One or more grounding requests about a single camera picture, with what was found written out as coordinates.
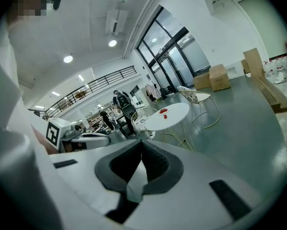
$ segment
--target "ceiling light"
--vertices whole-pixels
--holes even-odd
[[[82,76],[81,76],[81,75],[78,75],[78,77],[80,78],[80,80],[84,81],[84,79],[82,78]]]
[[[52,94],[54,94],[54,95],[57,95],[57,96],[60,96],[60,94],[58,94],[58,93],[56,93],[56,92],[52,92]]]
[[[113,47],[113,46],[115,46],[116,45],[116,41],[115,40],[111,40],[110,42],[109,42],[109,46],[110,47]]]
[[[63,59],[63,61],[64,61],[65,63],[70,63],[72,60],[73,60],[73,56],[66,56],[66,57],[64,57],[64,59]]]

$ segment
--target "doorway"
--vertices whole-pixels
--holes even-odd
[[[193,87],[193,74],[175,45],[166,50],[158,62],[175,91],[180,85]]]

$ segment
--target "air conditioner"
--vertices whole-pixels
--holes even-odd
[[[128,11],[126,10],[109,10],[107,12],[106,33],[118,35],[123,31],[127,20]]]

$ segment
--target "glass door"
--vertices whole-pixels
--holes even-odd
[[[171,80],[173,87],[177,90],[177,87],[181,85],[181,82],[179,81],[174,69],[172,68],[172,65],[169,63],[168,58],[164,56],[160,59],[160,63],[163,69],[166,71],[169,79]]]
[[[154,76],[156,77],[159,85],[162,88],[166,88],[168,86],[170,86],[166,75],[163,73],[162,69],[160,68],[160,66],[156,63],[151,67],[151,71],[154,74]]]
[[[193,87],[193,76],[181,53],[174,46],[166,53],[166,58],[172,65],[183,86]]]

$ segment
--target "window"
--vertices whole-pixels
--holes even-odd
[[[156,55],[170,39],[169,35],[157,24],[157,22],[154,22],[143,40],[153,54]]]
[[[148,48],[143,43],[140,44],[139,50],[144,56],[147,63],[150,63],[153,60],[152,54],[149,52]]]
[[[182,37],[177,44],[181,47],[194,71],[199,71],[210,65],[200,45],[190,33]]]
[[[178,22],[174,15],[163,9],[156,19],[171,36],[175,36],[184,26]]]
[[[152,66],[151,70],[154,72],[154,75],[157,78],[161,87],[165,88],[170,85],[166,78],[166,75],[164,75],[163,71],[157,63]]]

